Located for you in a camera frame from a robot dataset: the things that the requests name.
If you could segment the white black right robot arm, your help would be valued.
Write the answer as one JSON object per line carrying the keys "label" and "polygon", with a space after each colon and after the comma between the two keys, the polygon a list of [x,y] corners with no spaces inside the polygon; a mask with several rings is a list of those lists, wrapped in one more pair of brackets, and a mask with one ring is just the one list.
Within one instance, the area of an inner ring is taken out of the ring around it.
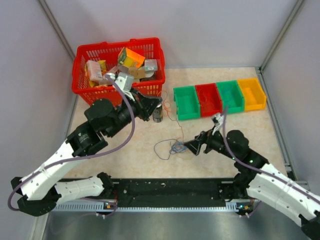
{"label": "white black right robot arm", "polygon": [[320,238],[320,197],[282,174],[265,157],[249,147],[249,140],[239,130],[226,137],[212,129],[194,138],[194,154],[216,151],[235,161],[238,174],[234,177],[233,192],[259,200],[294,221],[311,240]]}

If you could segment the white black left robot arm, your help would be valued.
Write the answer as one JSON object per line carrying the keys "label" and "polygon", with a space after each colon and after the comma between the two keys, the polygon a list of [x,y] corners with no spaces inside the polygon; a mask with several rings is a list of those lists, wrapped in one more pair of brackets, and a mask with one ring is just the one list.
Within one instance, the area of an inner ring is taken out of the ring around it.
{"label": "white black left robot arm", "polygon": [[160,96],[147,96],[132,88],[119,92],[122,103],[113,106],[107,98],[95,100],[84,112],[87,121],[79,125],[59,149],[38,169],[11,180],[7,204],[12,211],[39,217],[57,205],[77,199],[106,200],[114,184],[106,173],[80,180],[63,177],[86,160],[106,156],[123,148],[135,132],[135,118],[147,122],[163,102]]}

